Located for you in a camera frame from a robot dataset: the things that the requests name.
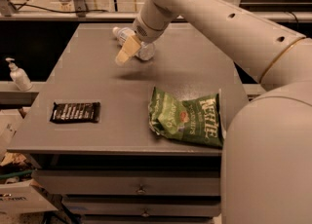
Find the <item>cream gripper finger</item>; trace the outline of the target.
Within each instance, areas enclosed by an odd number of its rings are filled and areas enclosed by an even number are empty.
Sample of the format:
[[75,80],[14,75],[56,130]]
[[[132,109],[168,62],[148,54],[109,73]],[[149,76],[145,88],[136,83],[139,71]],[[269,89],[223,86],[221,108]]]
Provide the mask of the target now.
[[141,42],[136,35],[129,36],[123,44],[121,50],[115,58],[118,65],[123,65],[128,59],[133,57],[141,48]]

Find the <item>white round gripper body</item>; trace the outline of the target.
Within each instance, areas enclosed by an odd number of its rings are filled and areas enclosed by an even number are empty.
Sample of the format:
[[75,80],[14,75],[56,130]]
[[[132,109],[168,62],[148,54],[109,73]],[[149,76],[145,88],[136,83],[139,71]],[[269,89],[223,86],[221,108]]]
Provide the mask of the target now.
[[133,30],[137,38],[145,43],[153,43],[163,34],[162,30],[155,30],[147,26],[140,15],[137,15],[133,22]]

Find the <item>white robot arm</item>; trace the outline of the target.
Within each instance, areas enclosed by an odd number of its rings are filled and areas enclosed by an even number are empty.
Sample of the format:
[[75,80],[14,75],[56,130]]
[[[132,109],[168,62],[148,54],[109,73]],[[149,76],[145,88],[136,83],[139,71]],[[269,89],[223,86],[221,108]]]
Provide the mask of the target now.
[[231,121],[222,224],[312,224],[312,43],[222,0],[146,0],[119,64],[182,16],[266,90]]

